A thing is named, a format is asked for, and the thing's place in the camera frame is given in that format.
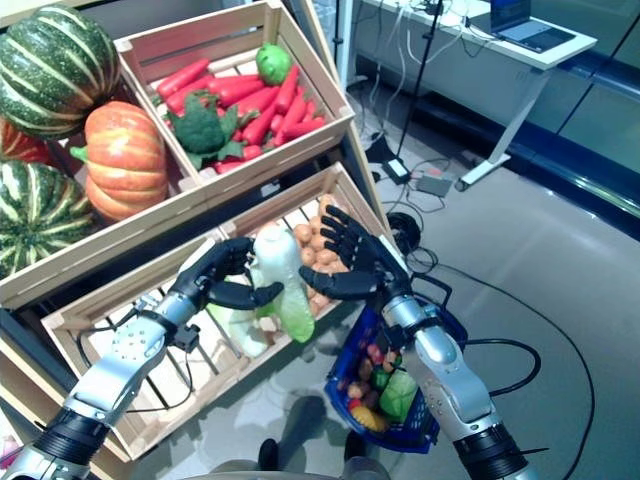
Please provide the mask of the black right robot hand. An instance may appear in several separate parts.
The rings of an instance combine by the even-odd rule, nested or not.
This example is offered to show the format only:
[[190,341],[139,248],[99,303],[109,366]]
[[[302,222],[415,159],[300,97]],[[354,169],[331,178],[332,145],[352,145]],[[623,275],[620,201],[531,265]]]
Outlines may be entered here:
[[334,300],[370,300],[381,306],[412,293],[410,276],[380,238],[338,207],[329,205],[321,217],[324,247],[337,254],[345,272],[322,273],[299,268],[305,283]]

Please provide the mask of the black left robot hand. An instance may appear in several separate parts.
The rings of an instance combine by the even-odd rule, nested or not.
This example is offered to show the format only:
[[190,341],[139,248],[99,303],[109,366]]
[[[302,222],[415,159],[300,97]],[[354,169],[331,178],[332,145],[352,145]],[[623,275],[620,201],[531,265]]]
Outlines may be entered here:
[[169,295],[186,300],[196,311],[209,303],[233,310],[255,310],[275,300],[284,290],[276,281],[255,287],[227,281],[229,276],[245,273],[254,240],[238,237],[215,243],[176,277]]

